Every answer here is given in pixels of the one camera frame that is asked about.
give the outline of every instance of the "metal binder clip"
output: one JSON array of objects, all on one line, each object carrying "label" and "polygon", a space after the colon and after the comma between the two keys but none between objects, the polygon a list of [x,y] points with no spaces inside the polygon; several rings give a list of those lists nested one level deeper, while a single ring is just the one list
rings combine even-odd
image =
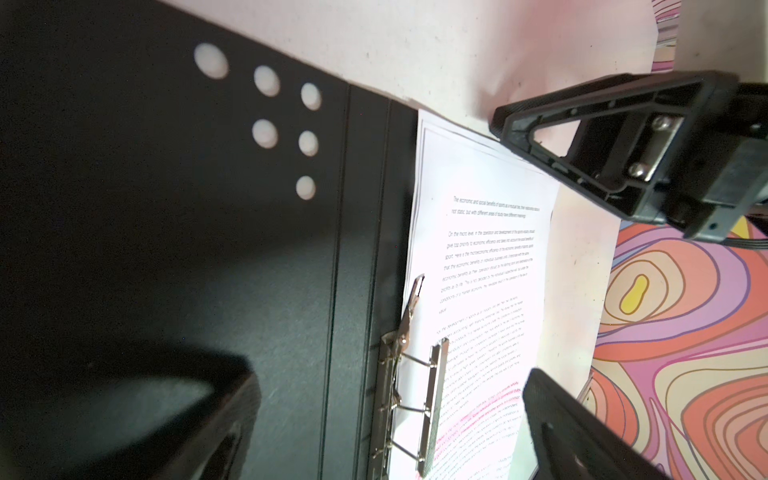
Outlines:
[{"label": "metal binder clip", "polygon": [[[441,339],[432,347],[429,361],[414,358],[405,353],[410,340],[411,319],[419,301],[424,275],[419,275],[413,282],[411,295],[402,313],[400,327],[382,336],[379,347],[379,373],[376,377],[376,395],[374,397],[373,426],[371,449],[368,466],[369,480],[386,480],[389,470],[389,456],[396,448],[416,461],[416,469],[422,478],[432,467],[437,442],[437,428],[440,419],[442,384],[445,380],[445,363],[448,358],[448,339]],[[427,397],[423,408],[404,406],[397,392],[397,375],[400,360],[406,358],[429,368]],[[396,409],[416,412],[423,415],[422,437],[418,453],[410,452],[392,439],[392,423]]]}]

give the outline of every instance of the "white oval dot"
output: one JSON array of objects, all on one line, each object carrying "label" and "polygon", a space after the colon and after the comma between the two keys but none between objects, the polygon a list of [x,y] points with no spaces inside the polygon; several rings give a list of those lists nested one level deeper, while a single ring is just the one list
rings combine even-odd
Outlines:
[{"label": "white oval dot", "polygon": [[257,120],[251,128],[253,139],[259,146],[264,148],[272,148],[277,145],[277,128],[269,120]]},{"label": "white oval dot", "polygon": [[320,90],[315,84],[305,83],[301,87],[301,101],[310,110],[317,110],[323,103],[323,96],[320,95]]},{"label": "white oval dot", "polygon": [[230,72],[227,56],[216,45],[201,43],[194,49],[194,62],[207,77],[221,80]]},{"label": "white oval dot", "polygon": [[318,149],[317,135],[309,130],[301,132],[301,135],[299,135],[299,150],[307,157],[314,157]]},{"label": "white oval dot", "polygon": [[312,177],[304,175],[296,182],[296,195],[304,200],[312,200],[315,196],[317,188],[315,187],[315,181]]},{"label": "white oval dot", "polygon": [[267,97],[274,97],[280,93],[280,77],[266,65],[261,65],[253,71],[253,83]]}]

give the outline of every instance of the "paper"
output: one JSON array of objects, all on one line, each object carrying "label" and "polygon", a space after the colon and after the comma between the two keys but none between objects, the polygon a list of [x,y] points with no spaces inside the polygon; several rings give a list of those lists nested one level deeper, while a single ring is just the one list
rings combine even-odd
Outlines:
[{"label": "paper", "polygon": [[[428,480],[507,478],[534,366],[558,183],[498,142],[419,112],[406,286],[425,282],[407,353],[450,341]],[[409,291],[404,292],[407,298]],[[402,403],[423,406],[429,372],[405,361]],[[418,451],[422,417],[396,410],[393,438]],[[418,478],[392,451],[390,478]]]}]

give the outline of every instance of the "screw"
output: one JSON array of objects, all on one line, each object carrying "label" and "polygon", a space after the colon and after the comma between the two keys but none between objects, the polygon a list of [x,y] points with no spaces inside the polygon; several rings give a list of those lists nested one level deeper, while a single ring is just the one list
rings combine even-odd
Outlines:
[{"label": "screw", "polygon": [[658,117],[654,118],[654,121],[650,123],[650,127],[653,128],[655,131],[669,130],[671,126],[672,126],[672,117],[669,117],[667,115],[659,115]]},{"label": "screw", "polygon": [[637,162],[636,164],[630,165],[627,169],[627,172],[629,173],[630,177],[640,178],[648,172],[648,166],[646,164]]}]

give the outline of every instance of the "colorful patterned fabric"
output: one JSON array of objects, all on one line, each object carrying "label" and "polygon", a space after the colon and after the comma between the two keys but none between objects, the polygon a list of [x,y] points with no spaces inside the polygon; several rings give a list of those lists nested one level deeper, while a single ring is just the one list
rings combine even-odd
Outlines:
[{"label": "colorful patterned fabric", "polygon": [[588,408],[667,475],[768,477],[768,253],[622,223],[592,368]]}]

